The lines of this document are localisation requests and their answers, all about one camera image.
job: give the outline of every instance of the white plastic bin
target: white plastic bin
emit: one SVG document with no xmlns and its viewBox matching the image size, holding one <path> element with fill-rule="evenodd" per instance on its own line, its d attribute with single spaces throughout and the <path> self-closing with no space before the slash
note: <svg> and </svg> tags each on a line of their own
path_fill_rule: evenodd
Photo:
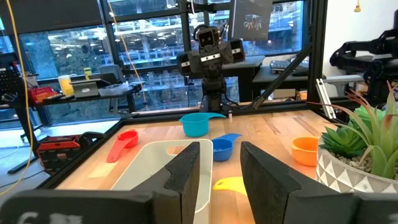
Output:
<svg viewBox="0 0 398 224">
<path fill-rule="evenodd" d="M 167 153 L 177 146 L 200 143 L 200 179 L 194 224 L 210 223 L 211 172 L 213 170 L 213 143 L 207 139 L 158 141 L 146 144 L 130 163 L 111 190 L 131 190 L 154 175 L 176 155 Z"/>
</svg>

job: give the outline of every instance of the patterned pot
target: patterned pot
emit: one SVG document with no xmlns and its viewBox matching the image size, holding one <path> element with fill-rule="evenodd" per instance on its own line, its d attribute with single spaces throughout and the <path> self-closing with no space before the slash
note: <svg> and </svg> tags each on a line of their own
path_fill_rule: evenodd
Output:
<svg viewBox="0 0 398 224">
<path fill-rule="evenodd" d="M 398 193 L 398 180 L 355 169 L 320 147 L 317 158 L 317 181 L 340 193 Z"/>
</svg>

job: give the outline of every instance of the computer monitor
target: computer monitor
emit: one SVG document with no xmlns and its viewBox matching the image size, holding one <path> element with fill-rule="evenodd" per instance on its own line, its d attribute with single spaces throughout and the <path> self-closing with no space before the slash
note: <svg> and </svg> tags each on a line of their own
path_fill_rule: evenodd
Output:
<svg viewBox="0 0 398 224">
<path fill-rule="evenodd" d="M 229 39 L 267 40 L 272 0 L 231 0 Z"/>
</svg>

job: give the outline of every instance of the wall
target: wall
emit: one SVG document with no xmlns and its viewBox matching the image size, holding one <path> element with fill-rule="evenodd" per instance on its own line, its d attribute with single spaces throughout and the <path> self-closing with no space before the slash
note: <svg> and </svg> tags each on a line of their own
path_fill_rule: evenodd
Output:
<svg viewBox="0 0 398 224">
<path fill-rule="evenodd" d="M 330 56 L 347 41 L 378 38 L 394 24 L 398 0 L 361 0 L 361 12 L 354 12 L 356 0 L 329 0 L 326 20 L 324 75 L 342 75 L 329 63 Z"/>
</svg>

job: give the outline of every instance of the teal measuring cup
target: teal measuring cup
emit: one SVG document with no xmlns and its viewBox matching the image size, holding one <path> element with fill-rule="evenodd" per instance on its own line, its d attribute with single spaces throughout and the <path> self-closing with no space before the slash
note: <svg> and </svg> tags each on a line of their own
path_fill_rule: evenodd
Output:
<svg viewBox="0 0 398 224">
<path fill-rule="evenodd" d="M 225 118 L 218 113 L 192 113 L 183 116 L 180 119 L 184 133 L 188 137 L 201 137 L 209 132 L 210 118 Z"/>
</svg>

